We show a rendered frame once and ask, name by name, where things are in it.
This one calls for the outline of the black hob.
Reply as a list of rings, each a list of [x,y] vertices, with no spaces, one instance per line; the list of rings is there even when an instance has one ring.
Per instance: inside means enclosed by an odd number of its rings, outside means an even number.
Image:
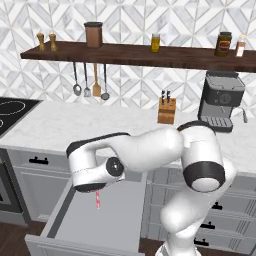
[[[35,99],[0,97],[0,138],[40,103]]]

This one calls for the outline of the brown canister with dark lid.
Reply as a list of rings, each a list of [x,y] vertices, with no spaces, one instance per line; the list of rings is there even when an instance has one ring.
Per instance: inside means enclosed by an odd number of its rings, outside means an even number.
[[[89,48],[100,48],[103,44],[102,22],[86,22],[84,24],[86,43]]]

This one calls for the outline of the small white and red shaker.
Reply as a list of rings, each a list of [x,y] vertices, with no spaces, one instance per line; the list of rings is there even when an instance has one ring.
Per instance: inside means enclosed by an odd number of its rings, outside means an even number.
[[[237,44],[236,44],[236,53],[235,53],[236,57],[243,56],[244,50],[246,47],[246,38],[247,38],[247,36],[245,34],[242,34],[239,36],[239,38],[237,40]]]

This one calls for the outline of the hanging metal spatula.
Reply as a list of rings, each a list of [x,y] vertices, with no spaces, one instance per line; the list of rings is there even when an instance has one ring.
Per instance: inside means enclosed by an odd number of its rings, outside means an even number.
[[[83,66],[84,66],[84,76],[85,76],[84,97],[91,97],[91,90],[88,87],[88,77],[87,77],[87,66],[86,66],[86,63],[83,63]]]

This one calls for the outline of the hanging metal spoon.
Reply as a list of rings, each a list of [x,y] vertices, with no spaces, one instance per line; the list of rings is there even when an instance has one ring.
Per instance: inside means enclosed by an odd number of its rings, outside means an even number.
[[[74,77],[77,77],[76,63],[73,63],[73,71],[74,71]],[[75,80],[75,84],[73,86],[73,92],[76,96],[81,95],[82,87],[78,84],[78,80]]]

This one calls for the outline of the open grey drawer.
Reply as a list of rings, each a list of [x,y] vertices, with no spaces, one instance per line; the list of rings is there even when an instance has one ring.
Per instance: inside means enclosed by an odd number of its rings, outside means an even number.
[[[39,236],[27,235],[31,256],[144,256],[139,252],[146,174],[126,179],[96,195],[68,183]]]

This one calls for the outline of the oven with dark door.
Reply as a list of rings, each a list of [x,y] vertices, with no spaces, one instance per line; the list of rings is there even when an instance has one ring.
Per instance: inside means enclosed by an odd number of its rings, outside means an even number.
[[[27,227],[30,221],[7,151],[0,148],[0,222]]]

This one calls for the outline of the wooden pepper mill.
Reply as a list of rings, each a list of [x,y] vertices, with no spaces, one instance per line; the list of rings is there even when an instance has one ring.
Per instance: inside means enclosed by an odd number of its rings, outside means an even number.
[[[56,35],[54,33],[50,33],[49,34],[49,39],[50,39],[51,51],[56,52],[57,51]]]
[[[45,45],[44,45],[44,34],[43,33],[37,33],[37,38],[39,41],[39,49],[40,51],[45,50]]]

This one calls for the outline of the grey cupboard door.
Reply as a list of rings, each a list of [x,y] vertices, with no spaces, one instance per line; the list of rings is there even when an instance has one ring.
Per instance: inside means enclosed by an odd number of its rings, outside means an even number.
[[[70,175],[26,167],[14,171],[31,219],[47,222]]]

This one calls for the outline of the dark jar with orange label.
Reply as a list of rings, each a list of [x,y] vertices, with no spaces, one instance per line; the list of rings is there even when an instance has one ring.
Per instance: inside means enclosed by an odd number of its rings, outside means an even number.
[[[227,56],[232,40],[231,32],[220,32],[217,38],[216,47],[215,47],[215,56]]]

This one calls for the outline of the hanging wooden spatula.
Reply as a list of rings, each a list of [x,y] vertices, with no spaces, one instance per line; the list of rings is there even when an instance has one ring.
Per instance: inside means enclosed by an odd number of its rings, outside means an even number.
[[[93,96],[101,96],[101,86],[98,83],[97,63],[94,63],[94,85],[93,85]]]

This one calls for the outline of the grey espresso machine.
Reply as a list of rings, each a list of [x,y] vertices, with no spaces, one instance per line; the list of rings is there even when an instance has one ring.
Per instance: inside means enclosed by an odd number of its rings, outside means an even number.
[[[231,114],[240,106],[245,84],[234,71],[207,71],[200,100],[198,119],[215,132],[233,130]]]

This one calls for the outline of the grey drawer front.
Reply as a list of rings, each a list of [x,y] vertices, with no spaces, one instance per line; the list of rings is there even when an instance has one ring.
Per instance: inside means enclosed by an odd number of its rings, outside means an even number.
[[[160,211],[175,193],[174,190],[154,193],[150,202],[149,221],[154,224],[160,223]],[[256,218],[256,199],[235,197],[225,194],[219,200],[222,210],[210,209],[209,215],[216,216],[239,216],[244,218]]]
[[[209,232],[198,232],[195,239],[202,240],[205,239],[209,246],[199,246],[206,249],[216,249],[222,251],[229,251],[241,254],[251,254],[254,247],[256,246],[256,239],[247,238],[242,236],[235,236],[232,234],[217,234],[212,231]]]
[[[232,234],[235,236],[256,238],[256,220],[240,219],[238,217],[231,216],[208,215],[203,223],[207,224],[208,222],[211,222],[216,228],[214,230],[210,230],[199,227],[197,233],[212,231],[217,234]],[[154,240],[164,240],[166,236],[167,231],[160,223],[154,224],[151,222],[146,225],[142,234],[142,237]]]
[[[148,180],[153,184],[171,187],[183,187],[185,184],[180,168],[159,168],[148,174]],[[256,177],[238,174],[227,193],[256,196]]]
[[[16,167],[28,167],[42,170],[56,170],[61,172],[69,171],[69,164],[67,158],[62,155],[53,155],[48,153],[37,153],[19,150],[8,150],[7,153],[11,160],[11,163]],[[39,159],[44,159],[47,157],[49,164],[42,165],[30,163],[29,159],[33,159],[35,156],[37,156]]]

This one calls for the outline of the yellow jar with dark lid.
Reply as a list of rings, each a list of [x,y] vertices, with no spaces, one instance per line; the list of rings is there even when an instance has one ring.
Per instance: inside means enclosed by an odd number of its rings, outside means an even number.
[[[151,46],[150,50],[152,53],[157,53],[160,48],[160,35],[159,34],[153,34],[151,38]]]

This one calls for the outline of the dark wooden wall shelf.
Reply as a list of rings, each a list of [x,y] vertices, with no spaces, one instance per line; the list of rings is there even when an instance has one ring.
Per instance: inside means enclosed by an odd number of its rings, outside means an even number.
[[[46,42],[44,51],[35,47],[20,56],[34,60],[256,73],[256,50],[246,50],[242,57],[236,57],[235,51],[230,50],[226,57],[219,57],[214,55],[214,49],[208,48],[161,46],[158,53],[151,53],[147,45],[105,43],[98,49],[88,48],[85,42],[57,41],[56,45],[56,52]]]

